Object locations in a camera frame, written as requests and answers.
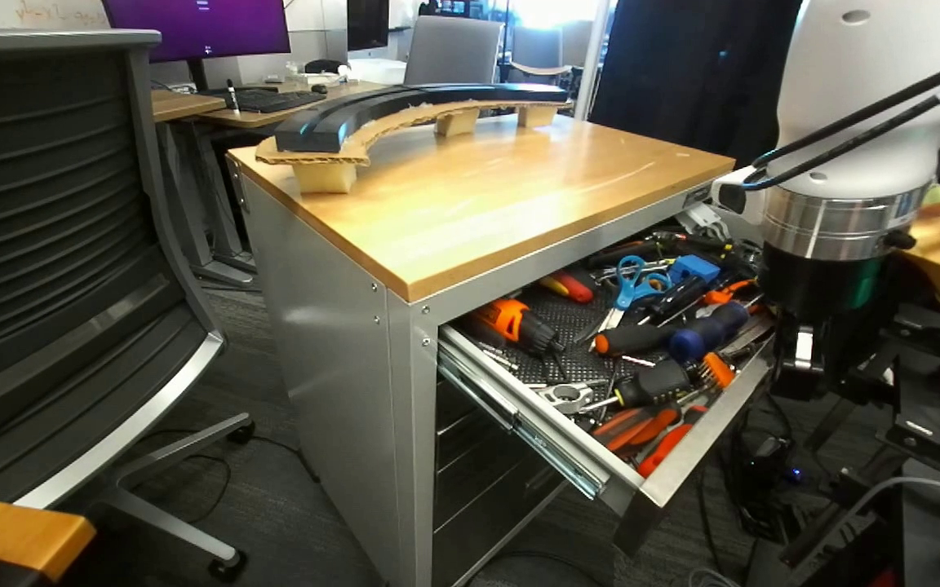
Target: purple screen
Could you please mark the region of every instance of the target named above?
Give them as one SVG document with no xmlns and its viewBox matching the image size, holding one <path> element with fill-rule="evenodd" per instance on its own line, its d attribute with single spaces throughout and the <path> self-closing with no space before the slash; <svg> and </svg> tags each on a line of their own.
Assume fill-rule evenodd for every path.
<svg viewBox="0 0 940 587">
<path fill-rule="evenodd" d="M 116 30 L 160 30 L 154 61 L 286 53 L 283 0 L 106 0 Z"/>
</svg>

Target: monitor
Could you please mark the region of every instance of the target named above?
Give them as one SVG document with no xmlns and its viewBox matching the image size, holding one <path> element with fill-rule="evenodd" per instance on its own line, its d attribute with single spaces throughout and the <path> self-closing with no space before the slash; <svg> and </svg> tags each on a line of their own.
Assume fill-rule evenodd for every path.
<svg viewBox="0 0 940 587">
<path fill-rule="evenodd" d="M 391 41 L 390 0 L 346 0 L 346 48 L 381 48 Z"/>
<path fill-rule="evenodd" d="M 283 0 L 106 0 L 116 30 L 160 30 L 154 61 L 190 61 L 205 91 L 204 59 L 286 53 Z"/>
</svg>

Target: office chair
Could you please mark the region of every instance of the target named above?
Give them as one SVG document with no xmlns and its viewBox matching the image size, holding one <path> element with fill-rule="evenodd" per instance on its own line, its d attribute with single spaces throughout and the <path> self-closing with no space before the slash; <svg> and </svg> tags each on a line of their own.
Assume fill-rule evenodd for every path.
<svg viewBox="0 0 940 587">
<path fill-rule="evenodd" d="M 150 129 L 154 34 L 0 34 L 0 499 L 106 503 L 212 555 L 232 544 L 145 503 L 127 482 L 209 441 L 120 457 L 200 382 L 221 335 L 162 208 Z"/>
<path fill-rule="evenodd" d="M 548 82 L 576 95 L 576 70 L 539 70 L 500 57 L 504 28 L 494 21 L 415 18 L 405 86 L 420 82 Z"/>
</svg>

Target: chair wheel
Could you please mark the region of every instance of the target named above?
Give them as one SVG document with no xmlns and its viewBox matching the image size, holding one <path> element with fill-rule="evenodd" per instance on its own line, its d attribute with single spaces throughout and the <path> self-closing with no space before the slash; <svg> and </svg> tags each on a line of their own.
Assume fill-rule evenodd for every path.
<svg viewBox="0 0 940 587">
<path fill-rule="evenodd" d="M 212 559 L 209 573 L 232 582 L 232 579 L 242 573 L 246 563 L 248 563 L 246 551 L 235 551 L 235 563 L 220 563 L 220 559 Z"/>
<path fill-rule="evenodd" d="M 248 443 L 253 435 L 256 435 L 256 421 L 253 421 L 248 428 L 232 431 L 228 441 L 232 441 L 232 443 Z"/>
</svg>

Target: chair base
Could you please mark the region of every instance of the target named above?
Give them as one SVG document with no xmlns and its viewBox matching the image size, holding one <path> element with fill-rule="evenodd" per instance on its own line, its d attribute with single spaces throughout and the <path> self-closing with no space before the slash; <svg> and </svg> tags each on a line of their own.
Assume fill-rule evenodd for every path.
<svg viewBox="0 0 940 587">
<path fill-rule="evenodd" d="M 133 482 L 137 478 L 148 478 L 167 462 L 175 462 L 209 443 L 220 443 L 224 437 L 246 437 L 246 431 L 253 431 L 253 419 L 248 414 L 235 414 L 228 421 L 220 421 L 205 431 L 195 431 L 182 441 L 172 441 L 160 449 L 145 453 L 142 460 L 133 460 L 127 471 L 116 473 L 109 479 L 109 495 L 106 505 L 116 505 L 118 511 L 148 522 L 150 530 L 160 530 L 205 555 L 212 555 L 212 573 L 239 573 L 246 569 L 246 555 L 224 543 L 220 543 L 217 536 L 182 522 L 179 517 L 142 499 L 137 492 L 127 489 L 127 482 Z"/>
</svg>

